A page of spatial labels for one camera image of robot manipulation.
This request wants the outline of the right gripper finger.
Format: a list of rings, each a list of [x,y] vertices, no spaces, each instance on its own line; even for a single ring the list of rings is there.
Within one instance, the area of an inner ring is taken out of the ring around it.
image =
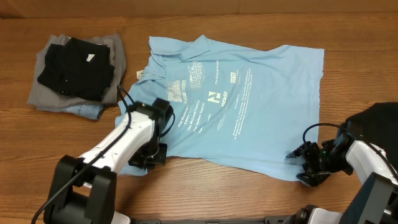
[[[285,157],[288,158],[288,159],[298,158],[298,157],[300,157],[302,155],[304,150],[308,149],[309,145],[310,145],[310,142],[304,142],[298,148],[296,148],[292,152],[288,153]]]
[[[322,184],[329,176],[331,176],[331,173],[329,172],[317,172],[317,173],[299,173],[296,175],[296,178],[303,183],[304,185],[310,186],[310,187],[316,187]]]

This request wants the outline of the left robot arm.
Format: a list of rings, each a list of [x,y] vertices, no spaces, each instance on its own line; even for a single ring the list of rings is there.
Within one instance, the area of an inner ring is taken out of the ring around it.
[[[123,224],[133,219],[115,210],[118,175],[127,165],[153,169],[165,164],[160,139],[174,115],[170,102],[156,99],[128,106],[118,126],[80,157],[63,156],[54,172],[44,223]]]

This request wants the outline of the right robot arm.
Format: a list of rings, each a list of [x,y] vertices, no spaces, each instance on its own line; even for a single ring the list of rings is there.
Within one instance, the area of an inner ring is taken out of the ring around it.
[[[361,188],[344,212],[307,205],[285,223],[397,223],[397,170],[384,149],[364,138],[351,122],[338,125],[336,138],[317,144],[306,139],[287,154],[302,157],[297,179],[316,187],[337,172],[356,174]]]

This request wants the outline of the light blue printed t-shirt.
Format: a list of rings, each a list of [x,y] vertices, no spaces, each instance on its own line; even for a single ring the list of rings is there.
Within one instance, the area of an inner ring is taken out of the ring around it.
[[[162,138],[169,157],[200,158],[295,181],[302,159],[288,154],[320,117],[323,49],[282,45],[261,51],[200,36],[149,39],[140,79],[118,103],[170,102]]]

